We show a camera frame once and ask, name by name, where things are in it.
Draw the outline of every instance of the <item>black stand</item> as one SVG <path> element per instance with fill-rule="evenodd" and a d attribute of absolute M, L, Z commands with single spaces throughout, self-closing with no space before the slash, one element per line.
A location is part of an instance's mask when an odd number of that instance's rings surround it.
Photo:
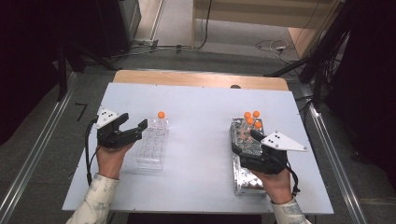
<path fill-rule="evenodd" d="M 280 69 L 269 75 L 264 75 L 265 77 L 280 77 L 289 71 L 298 68 L 305 64 L 302 73 L 299 75 L 299 80 L 302 83 L 308 83 L 312 77 L 315 76 L 315 86 L 313 92 L 312 103 L 315 109 L 319 112 L 318 99 L 320 96 L 320 89 L 322 86 L 324 64 L 327 60 L 330 60 L 330 54 L 333 48 L 336 46 L 337 42 L 341 39 L 345 32 L 351 29 L 351 26 L 356 21 L 357 11 L 357 1 L 348 0 L 346 5 L 342 8 L 338 16 L 335 18 L 331 27 L 329 28 L 326 35 L 320 41 L 318 47 L 314 52 L 300 61 L 291 63 L 290 65 Z"/>
<path fill-rule="evenodd" d="M 67 74 L 66 59 L 75 72 L 84 72 L 85 63 L 82 61 L 80 54 L 85 54 L 105 68 L 118 71 L 122 68 L 115 67 L 113 64 L 106 62 L 104 59 L 91 52 L 89 49 L 80 45 L 78 42 L 62 37 L 61 46 L 58 50 L 58 69 L 59 69 L 59 95 L 57 101 L 60 102 L 67 93 Z"/>

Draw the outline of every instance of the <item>gray carpet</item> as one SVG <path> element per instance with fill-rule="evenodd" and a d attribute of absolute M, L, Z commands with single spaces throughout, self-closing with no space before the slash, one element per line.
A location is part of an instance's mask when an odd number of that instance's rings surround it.
<path fill-rule="evenodd" d="M 124 56 L 113 60 L 113 63 L 124 69 L 207 71 L 248 76 L 268 74 L 284 66 L 283 62 L 276 59 L 197 51 L 183 51 L 176 54 L 172 50 Z M 78 74 L 78 83 L 69 104 L 8 223 L 65 223 L 70 217 L 70 212 L 62 211 L 64 198 L 71 182 L 70 175 L 75 170 L 82 153 L 86 126 L 96 115 L 106 85 L 112 81 L 114 75 L 114 71 L 108 71 L 94 63 L 86 68 L 84 74 Z M 300 84 L 296 78 L 288 74 L 284 78 L 289 81 L 288 84 L 294 96 L 301 97 Z M 54 88 L 24 121 L 14 136 L 0 146 L 2 196 L 45 125 L 56 98 L 57 88 Z M 75 103 L 88 104 L 80 121 L 77 119 L 82 108 Z M 297 104 L 301 108 L 304 106 L 304 101 L 299 101 Z M 354 162 L 350 159 L 353 148 L 349 144 L 347 129 L 338 118 L 326 110 L 325 105 L 322 108 L 322 115 L 332 140 L 358 197 L 360 199 L 394 198 L 395 193 L 382 171 L 371 164 Z M 309 115 L 306 118 L 306 129 L 310 134 L 311 143 L 318 158 L 318 167 L 328 186 L 327 191 L 335 212 L 334 215 L 317 216 L 317 223 L 352 223 L 315 125 Z M 396 218 L 396 205 L 394 204 L 365 203 L 363 209 L 369 223 L 393 223 Z M 126 214 L 117 214 L 112 223 L 125 223 L 126 218 Z M 271 215 L 265 215 L 262 219 L 262 223 L 274 223 Z"/>

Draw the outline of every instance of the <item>cable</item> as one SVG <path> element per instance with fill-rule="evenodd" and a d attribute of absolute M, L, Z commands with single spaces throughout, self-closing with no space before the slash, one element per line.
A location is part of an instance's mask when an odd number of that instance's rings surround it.
<path fill-rule="evenodd" d="M 291 176 L 293 177 L 293 180 L 294 180 L 294 186 L 293 186 L 293 190 L 292 190 L 291 195 L 296 196 L 297 193 L 300 192 L 300 190 L 298 189 L 298 176 L 297 176 L 297 174 L 289 166 L 283 164 L 277 158 L 267 154 L 264 150 L 262 151 L 262 154 L 264 154 L 264 156 L 268 157 L 270 160 L 272 160 L 272 161 L 278 163 L 279 165 L 283 166 L 285 169 L 287 169 L 291 173 Z"/>
<path fill-rule="evenodd" d="M 270 42 L 269 47 L 268 47 L 269 49 L 262 49 L 261 43 L 265 43 L 265 42 Z M 276 42 L 283 42 L 283 43 L 285 43 L 285 45 L 280 46 L 282 49 L 279 51 L 279 53 L 277 53 L 277 52 L 273 49 L 273 44 L 276 43 Z M 287 46 L 288 46 L 288 45 L 289 45 L 289 42 L 286 41 L 286 40 L 262 40 L 262 41 L 256 43 L 256 44 L 255 44 L 255 47 L 256 47 L 256 49 L 259 49 L 259 50 L 262 50 L 262 51 L 271 51 L 278 59 L 280 59 L 281 61 L 283 61 L 283 62 L 285 63 L 285 67 L 286 67 L 288 64 L 297 63 L 297 62 L 302 62 L 302 63 L 304 63 L 303 65 L 305 65 L 305 66 L 312 66 L 311 64 L 305 62 L 304 59 L 300 59 L 300 60 L 297 60 L 297 61 L 287 61 L 287 60 L 285 60 L 284 58 L 282 58 L 282 57 L 280 56 L 280 54 L 281 54 L 284 50 L 290 50 L 290 49 L 287 49 Z M 298 66 L 298 67 L 292 69 L 292 70 L 295 72 L 295 74 L 296 74 L 297 76 L 299 76 L 300 73 L 297 72 L 295 69 L 297 69 L 297 68 L 303 69 L 303 65 L 300 65 L 300 66 Z M 292 75 L 292 74 L 290 73 L 290 71 L 287 72 L 287 73 L 288 73 L 291 77 L 295 77 L 294 75 Z"/>
<path fill-rule="evenodd" d="M 90 172 L 91 172 L 91 165 L 92 165 L 93 158 L 96 156 L 96 153 L 99 151 L 100 148 L 101 148 L 101 146 L 97 146 L 95 152 L 94 152 L 93 155 L 91 156 L 90 164 L 89 164 L 89 166 L 88 166 L 89 169 L 90 169 Z"/>
<path fill-rule="evenodd" d="M 209 24 L 209 15 L 210 15 L 210 9 L 211 8 L 212 8 L 212 0 L 210 0 L 209 8 L 207 9 L 206 24 L 205 24 L 205 39 L 204 39 L 204 42 L 201 44 L 201 46 L 196 48 L 196 50 L 201 49 L 206 43 L 206 40 L 207 40 L 207 25 Z"/>
<path fill-rule="evenodd" d="M 349 38 L 349 32 L 344 32 L 341 35 L 341 38 L 335 43 L 334 47 L 330 50 L 328 59 L 324 62 L 323 74 L 321 74 L 323 76 L 322 86 L 327 91 L 330 91 L 332 89 L 332 84 L 331 84 L 332 78 L 335 75 L 334 72 L 338 68 L 336 62 L 340 62 L 339 60 L 336 59 L 337 54 L 341 46 L 346 42 L 348 38 Z"/>
<path fill-rule="evenodd" d="M 330 11 L 333 11 L 334 8 L 335 8 L 335 6 L 336 6 L 336 4 L 334 4 L 334 5 L 332 6 L 332 9 L 331 9 Z M 328 14 L 327 14 L 326 18 L 324 19 L 324 22 L 326 22 L 326 20 L 329 19 L 329 16 L 330 16 L 330 15 L 331 15 L 331 13 L 328 13 Z M 324 32 L 324 29 L 320 32 L 320 35 L 319 35 L 319 38 L 318 38 L 318 41 L 317 41 L 317 47 L 318 47 L 318 45 L 319 45 L 320 37 L 322 36 L 323 32 Z"/>
<path fill-rule="evenodd" d="M 88 124 L 87 130 L 85 131 L 85 163 L 87 165 L 87 180 L 88 180 L 88 185 L 91 184 L 92 182 L 92 175 L 91 175 L 91 166 L 90 166 L 90 148 L 89 148 L 89 137 L 91 133 L 91 129 L 94 123 L 98 118 L 96 117 L 95 119 L 91 120 L 90 123 Z"/>
<path fill-rule="evenodd" d="M 201 34 L 204 33 L 204 0 L 201 0 Z"/>
<path fill-rule="evenodd" d="M 314 95 L 309 95 L 309 96 L 303 96 L 297 99 L 294 99 L 294 101 L 300 101 L 300 100 L 306 100 L 306 99 L 311 99 Z"/>
<path fill-rule="evenodd" d="M 315 12 L 316 12 L 317 9 L 318 9 L 319 1 L 320 1 L 320 0 L 317 1 L 317 5 L 315 6 L 315 9 L 314 9 L 314 11 L 312 12 L 311 18 L 309 19 L 308 23 L 305 25 L 305 27 L 304 27 L 304 28 L 300 31 L 300 33 L 298 34 L 297 39 L 296 39 L 296 42 L 295 42 L 296 44 L 297 44 L 298 39 L 300 38 L 300 35 L 301 35 L 301 33 L 303 32 L 303 30 L 309 25 L 309 23 L 311 23 L 312 18 L 314 18 Z"/>

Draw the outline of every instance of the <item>black cable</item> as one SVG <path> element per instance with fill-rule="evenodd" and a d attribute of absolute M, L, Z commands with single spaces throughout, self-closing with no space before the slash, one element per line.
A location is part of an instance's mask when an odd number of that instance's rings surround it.
<path fill-rule="evenodd" d="M 90 137 L 92 126 L 94 123 L 96 123 L 97 120 L 98 120 L 98 118 L 91 120 L 90 123 L 88 124 L 87 130 L 85 131 L 85 163 L 87 165 L 88 185 L 90 185 L 92 182 L 91 167 L 90 167 L 89 137 Z"/>
<path fill-rule="evenodd" d="M 96 156 L 96 153 L 99 151 L 100 147 L 101 147 L 101 146 L 97 146 L 95 152 L 94 152 L 93 155 L 91 156 L 90 164 L 89 164 L 89 166 L 88 166 L 89 169 L 90 169 L 90 172 L 91 172 L 91 165 L 92 165 L 93 158 Z"/>
<path fill-rule="evenodd" d="M 311 15 L 311 18 L 309 19 L 309 22 L 305 25 L 305 27 L 304 27 L 304 28 L 300 31 L 300 33 L 298 34 L 297 39 L 296 39 L 296 44 L 297 44 L 298 39 L 300 38 L 300 35 L 301 35 L 301 33 L 303 32 L 303 30 L 309 25 L 309 23 L 311 23 L 312 18 L 314 18 L 315 12 L 316 12 L 317 9 L 318 9 L 319 1 L 320 1 L 320 0 L 317 1 L 317 5 L 315 6 L 314 12 L 312 12 L 312 15 Z"/>
<path fill-rule="evenodd" d="M 340 62 L 339 60 L 336 60 L 336 56 L 339 52 L 339 49 L 346 42 L 348 37 L 349 37 L 349 32 L 342 33 L 340 39 L 337 40 L 334 47 L 329 52 L 328 59 L 324 63 L 323 74 L 319 74 L 323 76 L 322 86 L 327 91 L 330 91 L 332 89 L 331 81 L 335 75 L 334 70 L 336 70 L 337 68 L 336 61 Z"/>
<path fill-rule="evenodd" d="M 197 50 L 201 49 L 204 46 L 204 44 L 206 43 L 206 40 L 207 40 L 207 25 L 209 24 L 209 15 L 210 15 L 210 9 L 211 8 L 212 8 L 212 0 L 210 0 L 209 8 L 207 9 L 206 24 L 205 24 L 205 39 L 204 39 L 204 42 L 201 44 L 201 46 L 196 48 Z"/>
<path fill-rule="evenodd" d="M 330 11 L 333 11 L 335 6 L 337 6 L 337 4 L 332 5 L 332 9 L 331 9 Z M 329 16 L 330 16 L 330 15 L 331 15 L 331 13 L 328 13 L 328 14 L 327 14 L 326 18 L 324 19 L 324 22 L 326 22 L 326 20 L 329 19 Z M 318 45 L 319 45 L 320 37 L 322 36 L 323 32 L 324 32 L 324 30 L 322 30 L 322 31 L 320 32 L 320 35 L 319 35 L 319 38 L 318 38 L 318 41 L 317 41 L 317 47 L 318 47 Z"/>
<path fill-rule="evenodd" d="M 311 99 L 312 97 L 314 97 L 314 95 L 303 96 L 303 97 L 294 99 L 294 101 L 307 100 L 307 99 Z"/>
<path fill-rule="evenodd" d="M 312 99 L 310 99 L 309 101 L 307 101 L 306 104 L 305 104 L 301 109 L 299 109 L 298 112 L 301 113 L 301 111 L 303 111 L 304 109 L 306 109 L 310 104 L 312 104 Z"/>
<path fill-rule="evenodd" d="M 292 196 L 296 196 L 298 192 L 300 192 L 300 190 L 298 189 L 298 176 L 297 174 L 288 166 L 283 164 L 280 160 L 278 160 L 277 158 L 267 154 L 264 150 L 262 151 L 262 154 L 264 154 L 264 156 L 268 157 L 270 160 L 278 163 L 279 165 L 283 166 L 285 169 L 287 169 L 290 173 L 291 176 L 293 177 L 294 180 L 294 186 L 293 186 L 293 190 L 291 192 Z"/>

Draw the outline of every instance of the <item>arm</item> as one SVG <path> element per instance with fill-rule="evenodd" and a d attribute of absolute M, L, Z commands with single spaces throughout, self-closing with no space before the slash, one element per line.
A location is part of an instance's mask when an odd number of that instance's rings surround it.
<path fill-rule="evenodd" d="M 257 176 L 271 198 L 276 222 L 278 224 L 307 223 L 303 212 L 290 191 L 290 173 L 284 169 L 278 175 L 265 175 L 260 172 L 250 171 Z"/>
<path fill-rule="evenodd" d="M 93 178 L 84 201 L 81 202 L 66 224 L 106 223 L 108 210 L 120 183 L 123 158 L 132 145 L 127 145 L 116 151 L 99 147 L 96 153 L 99 173 Z"/>

